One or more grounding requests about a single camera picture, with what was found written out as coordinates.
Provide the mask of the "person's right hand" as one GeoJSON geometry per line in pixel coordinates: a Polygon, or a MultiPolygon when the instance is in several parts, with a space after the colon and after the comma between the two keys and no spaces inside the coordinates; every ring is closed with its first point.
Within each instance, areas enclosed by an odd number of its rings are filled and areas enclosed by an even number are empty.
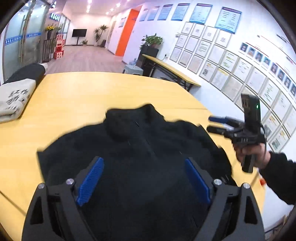
{"type": "Polygon", "coordinates": [[[236,158],[240,163],[243,163],[247,155],[254,155],[254,166],[259,169],[264,169],[271,159],[271,154],[266,149],[265,144],[249,145],[240,147],[238,144],[233,144],[233,148],[236,152],[236,158]]]}

